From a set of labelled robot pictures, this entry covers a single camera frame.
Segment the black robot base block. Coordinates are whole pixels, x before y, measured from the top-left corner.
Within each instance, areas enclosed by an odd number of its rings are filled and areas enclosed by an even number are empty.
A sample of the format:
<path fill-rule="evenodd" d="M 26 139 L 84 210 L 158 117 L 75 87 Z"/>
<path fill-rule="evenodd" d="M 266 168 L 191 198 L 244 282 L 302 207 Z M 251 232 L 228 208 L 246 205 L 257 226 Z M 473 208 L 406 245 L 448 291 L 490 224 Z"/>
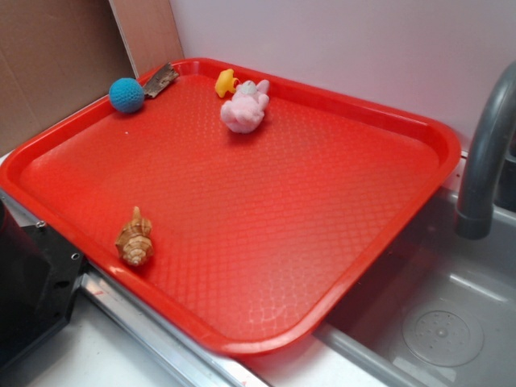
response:
<path fill-rule="evenodd" d="M 1 370 L 69 323 L 84 267 L 54 228 L 22 227 L 1 204 Z"/>

